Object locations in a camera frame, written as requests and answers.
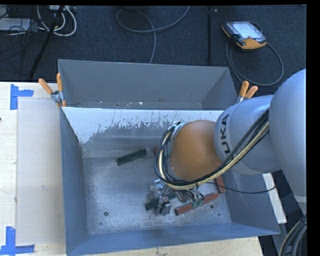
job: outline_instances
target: green object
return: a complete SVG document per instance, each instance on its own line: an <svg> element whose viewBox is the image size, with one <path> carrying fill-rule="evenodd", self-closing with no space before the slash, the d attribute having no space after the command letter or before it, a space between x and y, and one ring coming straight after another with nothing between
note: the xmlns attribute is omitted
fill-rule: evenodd
<svg viewBox="0 0 320 256"><path fill-rule="evenodd" d="M127 154L125 156L119 157L116 160L116 163L118 164L118 166L122 166L126 163L132 162L134 160L137 160L139 158L143 158L147 155L147 151L145 149L141 149L137 152L131 153L131 154Z"/></svg>

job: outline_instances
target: black object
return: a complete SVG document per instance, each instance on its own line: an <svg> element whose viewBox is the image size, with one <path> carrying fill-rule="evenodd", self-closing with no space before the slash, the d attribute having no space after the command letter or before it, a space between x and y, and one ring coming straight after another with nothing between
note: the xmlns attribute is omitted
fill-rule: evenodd
<svg viewBox="0 0 320 256"><path fill-rule="evenodd" d="M118 166L122 166L126 163L132 162L134 160L137 160L139 158L143 158L147 155L147 151L145 149L141 149L137 152L131 153L131 154L127 154L125 156L119 157L116 160L116 163L118 164Z"/></svg>
<svg viewBox="0 0 320 256"><path fill-rule="evenodd" d="M46 39L45 39L45 41L44 41L44 43L42 45L42 48L41 48L39 54L37 55L37 57L36 57L36 59L35 59L35 61L33 63L32 68L30 69L29 80L32 79L32 77L34 76L34 74L36 72L36 69L37 69L37 67L39 65L39 62L40 62L40 60L42 58L42 55L44 54L44 51L45 51L45 49L46 49L46 47L47 47L47 45L49 43L49 40L50 40L52 34L54 33L54 29L57 26L58 21L60 20L61 13L62 13L64 8L65 8L64 4L60 5L58 11L54 12L53 15L52 15L53 16L53 21L52 21L52 24L51 24L51 28L50 28L49 33L48 33L48 35L47 35L47 37L46 37Z"/></svg>
<svg viewBox="0 0 320 256"><path fill-rule="evenodd" d="M267 44L266 37L249 21L223 22L222 30L243 50L258 49Z"/></svg>

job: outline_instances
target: power cord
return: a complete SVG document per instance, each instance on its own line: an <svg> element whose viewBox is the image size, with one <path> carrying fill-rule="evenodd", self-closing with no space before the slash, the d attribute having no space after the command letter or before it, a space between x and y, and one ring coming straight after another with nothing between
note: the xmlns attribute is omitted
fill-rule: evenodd
<svg viewBox="0 0 320 256"><path fill-rule="evenodd" d="M63 23L60 27L57 27L53 30L53 34L59 37L70 37L72 36L76 31L77 31L77 20L76 17L74 16L74 14L72 13L72 11L70 10L69 7L65 6L64 9L69 13L69 15L72 17L72 21L73 21L73 30L70 33L58 33L57 31L62 30L65 25L66 25L66 17L63 13L61 13L61 17L63 19ZM42 16L40 15L40 11L39 11L39 5L37 5L37 16L40 19L40 23L43 27L39 27L40 30L44 30L49 32L50 28L44 23L44 21L42 20Z"/></svg>
<svg viewBox="0 0 320 256"><path fill-rule="evenodd" d="M263 32L263 30L261 29L261 26L260 26L259 24L257 24L257 23L254 22L254 21L250 21L250 23L255 24L255 25L259 28L259 30L260 30L261 32ZM233 62L233 60L232 60L232 53L233 53L234 49L236 48L236 46L234 45L234 46L231 48L230 52L229 52L229 42L230 42L230 41L228 40L227 43L226 43L226 46L225 46L226 57L227 57L227 60L228 60L228 62L229 62L229 64L230 64L232 70L233 70L234 73L235 73L235 76L238 78L238 80L240 81L240 83L242 83L243 81L248 81L248 82L250 82L250 83L253 84L253 85L258 85L258 86L265 86L265 87L267 87L267 86L273 86L273 85L275 85L275 84L278 83L278 82L282 79L282 77L284 76L285 70L284 70L283 61L282 61L280 55L277 53L276 49L275 49L274 47L272 47L270 43L267 42L266 45L269 46L269 47L271 48L271 50L275 53L276 57L278 58L278 60L279 60L279 62L280 62L280 65L281 65L281 74L280 74L279 78L278 78L276 81L271 82L271 83L261 83L261 82L252 81L252 80L250 80L249 78L245 77L245 76L244 76L243 74L241 74L240 71L235 67L235 64L234 64L234 62Z"/></svg>
<svg viewBox="0 0 320 256"><path fill-rule="evenodd" d="M279 256L285 256L288 254L287 249L291 245L291 256L296 256L298 247L301 245L301 241L307 230L307 214L303 216L290 230L285 237L282 246L280 248Z"/></svg>
<svg viewBox="0 0 320 256"><path fill-rule="evenodd" d="M134 9L133 9L133 10L126 9L126 10L128 10L128 11L130 11L130 12L135 11L135 12L139 13L140 15L142 15L143 17L145 17L145 18L148 20L148 22L149 22L149 24L151 25L151 28L152 28L152 29L149 29L149 30L136 30L136 29L131 29L131 28L129 28L129 27L124 26L124 25L120 22L120 20L119 20L119 14L124 11L123 9L119 10L119 11L116 13L115 18L116 18L116 21L118 22L118 24L119 24L121 27L123 27L124 29L128 30L128 31L131 31L131 32L134 32L134 33L140 33L140 34L153 33L153 41L154 41L154 43L153 43L153 51L152 51L151 58L150 58L150 61L149 61L149 64L151 64L151 62L153 61L154 55L155 55L155 51L156 51L156 41L157 41L157 39L156 39L156 32L164 31L164 30L169 29L169 28L171 28L172 26L176 25L177 23L179 23L179 22L187 15L190 7L191 7L191 6L189 5L189 6L187 7L186 11L184 12L184 14L183 14L178 20L176 20L175 22L173 22L173 23L171 23L171 24L169 24L169 25L166 25L166 26L163 26L163 27L159 27L159 28L154 28L151 20L150 20L145 14L143 14L141 11L139 11L139 10L134 10Z"/></svg>

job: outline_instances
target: blue tape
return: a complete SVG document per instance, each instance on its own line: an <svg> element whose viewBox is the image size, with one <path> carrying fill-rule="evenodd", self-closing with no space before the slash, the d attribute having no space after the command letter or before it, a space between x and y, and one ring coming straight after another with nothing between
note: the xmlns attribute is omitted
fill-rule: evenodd
<svg viewBox="0 0 320 256"><path fill-rule="evenodd" d="M16 256L16 254L33 253L35 245L16 246L16 230L13 227L5 228L5 245L0 247L0 255Z"/></svg>
<svg viewBox="0 0 320 256"><path fill-rule="evenodd" d="M33 90L19 90L19 87L12 83L10 94L10 110L16 110L18 108L18 97L32 97L33 95Z"/></svg>

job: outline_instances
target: cable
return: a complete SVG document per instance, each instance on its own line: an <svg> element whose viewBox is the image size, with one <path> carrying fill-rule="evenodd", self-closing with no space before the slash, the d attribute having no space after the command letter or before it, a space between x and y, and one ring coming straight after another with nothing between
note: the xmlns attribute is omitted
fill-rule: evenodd
<svg viewBox="0 0 320 256"><path fill-rule="evenodd" d="M287 254L286 251L291 244L292 244L292 249L294 249L294 251L293 250L291 251L291 255L292 253L296 254L297 246L299 242L302 240L306 230L307 230L307 215L303 216L287 234L280 248L279 256L286 255Z"/></svg>
<svg viewBox="0 0 320 256"><path fill-rule="evenodd" d="M70 36L72 36L72 35L76 32L76 30L77 30L77 20L76 20L76 17L74 16L74 14L72 13L72 11L70 11L69 7L65 6L64 9L66 9L66 11L67 11L67 12L70 14L70 16L72 17L72 20L73 20L73 23L74 23L74 28L73 28L73 30L72 30L70 33L67 33L67 34L62 34L62 33L56 32L56 31L61 30L61 29L65 26L65 24L66 24L65 15L64 15L63 13L61 13L61 16L62 16L62 18L63 18L63 24L62 24L60 27L55 28L55 29L53 30L53 34L55 34L56 36L59 36L59 37L70 37ZM50 28L42 21L42 17L41 17L40 12L39 12L39 5L37 5L37 15L38 15L38 18L41 20L40 23L44 26L44 28L43 28L43 27L39 27L39 29L45 30L45 31L49 31Z"/></svg>
<svg viewBox="0 0 320 256"><path fill-rule="evenodd" d="M291 256L297 255L298 245L300 244L301 240L303 239L306 230L307 230L307 225L303 225L303 227L300 229L300 231L298 232L298 234L294 238L293 243L292 243Z"/></svg>
<svg viewBox="0 0 320 256"><path fill-rule="evenodd" d="M270 43L267 43L266 45L269 46L275 53L275 55L277 56L277 58L279 59L279 62L280 62L280 65L281 65L281 74L279 76L279 78L274 81L274 82L271 82L271 83L260 83L260 82L256 82L256 81L252 81L250 79L248 79L247 77L245 77L243 74L240 73L240 71L235 67L234 65L234 62L232 61L232 53L234 51L234 49L236 48L236 46L234 45L231 50L230 50L230 53L228 52L228 45L229 45L229 40L227 41L226 43L226 47L225 47L225 51L226 51L226 57L227 57L227 60L232 68L232 70L234 71L235 73L235 76L238 78L238 80L240 81L240 83L242 83L244 80L254 84L254 85L259 85L259 86L273 86L275 85L276 83L278 83L282 77L284 76L284 72L285 72L285 69L284 69L284 64L283 64L283 61L280 57L280 55L277 53L276 49L273 48L271 46Z"/></svg>
<svg viewBox="0 0 320 256"><path fill-rule="evenodd" d="M241 145L245 142L245 140L247 139L247 137L256 129L257 126L260 125L261 122L264 122L265 124L268 123L268 114L269 114L269 109L267 109L255 122L254 124L249 128L249 130L245 133L245 135L242 137L242 139L238 142L238 144L234 147L234 149L232 150L232 152L224 159L224 161L222 162L222 164L220 165L220 167L218 167L215 171L213 171L212 173L209 173L205 176L203 176L202 178L200 179L197 179L197 180L192 180L192 181L186 181L186 180L168 180L168 177L165 176L165 174L163 173L163 169L166 169L166 167L164 166L164 163L162 162L162 164L160 164L161 162L161 158L160 158L160 152L163 151L164 149L164 146L168 143L168 141L170 140L170 136L172 134L172 132L174 131L175 129L175 126L171 126L168 128L168 130L163 134L162 136L162 144L161 144L161 147L159 149L159 151L157 152L156 154L156 157L155 157L155 162L154 162L154 169L155 169L155 172L156 174L158 175L158 177L163 180L164 182L168 184L171 184L171 185L174 185L174 186L179 186L181 188L184 188L183 186L186 186L186 185L193 185L193 187L196 187L198 185L200 185L200 182L202 182L203 180L206 180L208 178L211 178L211 179L215 179L215 177L213 177L214 175L216 175L217 177L220 176L221 174L223 174L223 172L220 172L222 169L224 169L226 166L227 166L227 163L230 161L230 160L233 160L233 155L237 152L237 150L241 147ZM257 137L257 141L256 143L258 143L262 137L265 136L262 135L260 138L258 138L258 134L256 135Z"/></svg>
<svg viewBox="0 0 320 256"><path fill-rule="evenodd" d="M152 28L152 29L150 29L150 30L135 30L135 29L131 29L131 28L129 28L129 27L124 26L124 25L120 22L120 20L119 20L119 14L120 14L121 12L123 12L123 9L119 10L119 11L116 13L115 18L116 18L116 21L118 22L118 24L119 24L121 27L123 27L124 29L128 30L128 31L131 31L131 32L134 32L134 33L145 33L145 34L146 34L146 33L153 33L153 41L154 41L154 43L153 43L153 50L152 50L151 58L150 58L150 61L149 61L149 64L151 64L152 61L153 61L154 55L155 55L155 51L156 51L156 44L157 44L156 32L166 30L166 29L174 26L174 25L177 24L178 22L180 22L180 21L187 15L190 7L191 7L191 6L189 5L188 8L186 9L186 11L184 12L184 14L183 14L177 21L175 21L175 22L173 22L173 23L171 23L171 24L169 24L169 25L167 25L167 26L159 27L159 28L154 28L151 20L150 20L145 14L143 14L141 11L139 11L139 10L134 10L135 12L139 13L140 15L142 15L143 17L145 17L145 18L147 19L147 21L150 23L151 28Z"/></svg>
<svg viewBox="0 0 320 256"><path fill-rule="evenodd" d="M268 130L268 127L269 127L269 122L266 122L266 124L263 126L261 131L256 135L256 137L254 137L254 139L251 140L244 147L244 149L239 154L237 154L235 157L233 157L233 159L228 164L226 164L222 169L218 168L216 171L213 172L213 174L211 173L210 176L206 175L203 178L201 178L199 181L196 181L195 183L188 183L186 185L174 185L172 182L168 182L168 180L166 179L166 176L164 174L162 166L159 164L159 159L161 159L163 157L164 142L162 142L161 149L159 149L159 151L157 152L157 157L156 157L156 161L155 161L155 166L158 165L157 167L159 167L159 174L160 174L159 177L166 182L167 186L169 186L173 189L176 189L176 190L192 189L192 188L197 187L201 184L207 183L207 182L219 177L220 175L222 175L226 171L228 171L242 157L244 157L247 154L247 152L257 143L257 141L260 139L260 137ZM167 136L165 138L166 140L170 137L170 134L171 134L170 132L167 133Z"/></svg>
<svg viewBox="0 0 320 256"><path fill-rule="evenodd" d="M152 24L151 20L144 15L141 11L136 10L137 13L141 14L143 17L145 17L147 19L147 21L150 23L151 28L154 29L154 25ZM156 51L156 44L157 44L157 37L156 37L156 32L153 32L153 50L152 50L152 54L151 54L151 58L149 61L149 64L151 64L152 60L154 59L154 55L155 55L155 51Z"/></svg>
<svg viewBox="0 0 320 256"><path fill-rule="evenodd" d="M119 25L121 27L123 27L124 29L126 30L129 30L131 32L136 32L136 33L153 33L153 32L159 32L159 31L162 31L162 30L166 30L168 28L171 28L172 26L174 26L175 24L177 24L179 21L181 21L188 13L189 9L190 9L190 5L187 7L186 11L184 12L184 14L177 20L175 21L174 23L171 23L167 26L163 26L163 27L159 27L159 28L153 28L151 30L135 30L135 29L131 29L129 27L126 27L124 26L120 21L119 21L119 14L123 11L123 10L119 10L117 13L116 13L116 21L119 23Z"/></svg>
<svg viewBox="0 0 320 256"><path fill-rule="evenodd" d="M234 191L234 192L239 192L239 193L243 193L243 194L262 194L262 193L266 193L266 192L269 192L271 190L274 190L276 188L276 186L273 186L272 188L269 188L267 190L262 190L262 191L257 191L257 192L246 192L246 191L240 191L240 190L236 190L236 189L233 189L233 188L229 188L229 187L225 187L225 186L221 186L219 184L216 184L214 182L208 182L210 184L215 184L216 186L220 187L220 188L224 188L226 190L231 190L231 191Z"/></svg>

